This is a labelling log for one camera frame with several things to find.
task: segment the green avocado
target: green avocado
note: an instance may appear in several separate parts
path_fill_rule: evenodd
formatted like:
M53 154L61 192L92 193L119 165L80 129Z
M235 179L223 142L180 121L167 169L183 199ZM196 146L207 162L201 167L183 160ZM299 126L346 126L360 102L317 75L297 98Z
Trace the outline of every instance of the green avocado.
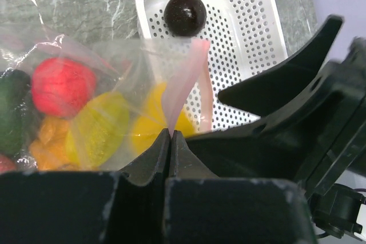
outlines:
M0 151L16 155L37 134L39 115L30 94L30 76L20 70L0 72Z

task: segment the purple surface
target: purple surface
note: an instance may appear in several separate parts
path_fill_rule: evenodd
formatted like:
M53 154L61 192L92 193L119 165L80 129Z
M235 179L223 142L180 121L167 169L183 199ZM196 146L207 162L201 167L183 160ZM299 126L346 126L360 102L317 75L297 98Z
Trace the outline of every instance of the purple surface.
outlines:
M366 0L313 0L319 24L329 14L342 15L345 24L327 59L343 59L354 37L366 37Z

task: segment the toy fruit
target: toy fruit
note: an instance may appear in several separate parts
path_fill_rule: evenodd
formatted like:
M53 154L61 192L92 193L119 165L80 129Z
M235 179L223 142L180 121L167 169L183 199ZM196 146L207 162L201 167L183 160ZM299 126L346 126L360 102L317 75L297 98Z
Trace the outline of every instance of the toy fruit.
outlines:
M0 72L0 151L14 155L32 130L37 111L30 96L30 77L20 70Z
M127 102L118 92L103 93L72 119L66 152L81 167L98 167L121 145L129 123Z
M206 9L201 0L170 0L164 19L172 34L180 37L197 35L206 24Z
M8 159L8 157L0 154L0 174L6 171L15 171L17 169L13 161Z
M49 58L33 73L33 102L45 114L71 117L92 97L96 83L96 75L88 67L67 58Z
M143 105L144 115L138 117L133 123L130 135L136 157L154 143L162 129L167 128L161 106L161 96L165 88L166 83L161 83L150 91ZM195 128L184 111L179 114L176 130L181 131L184 137L195 134Z
M42 121L38 139L29 146L39 170L77 170L65 151L69 123L47 115Z

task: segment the white basket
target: white basket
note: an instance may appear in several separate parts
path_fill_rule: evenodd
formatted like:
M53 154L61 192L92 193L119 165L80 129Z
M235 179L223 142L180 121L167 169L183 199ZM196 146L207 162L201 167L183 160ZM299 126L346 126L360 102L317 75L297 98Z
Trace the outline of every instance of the white basket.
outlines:
M136 0L141 37L172 36L163 17L168 1ZM219 103L217 93L287 58L275 0L202 1L206 6L207 22L197 37L212 43L209 52L214 94L212 130L252 122L256 116ZM200 117L200 103L200 93L195 86L185 105L188 116Z

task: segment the marble countertop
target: marble countertop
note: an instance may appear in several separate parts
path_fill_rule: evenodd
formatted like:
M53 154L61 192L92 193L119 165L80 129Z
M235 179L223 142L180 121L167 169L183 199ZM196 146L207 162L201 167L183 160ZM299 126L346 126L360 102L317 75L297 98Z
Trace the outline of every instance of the marble countertop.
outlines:
M134 0L0 0L1 22L39 22L84 45L137 34ZM314 33L312 0L276 0L288 54Z

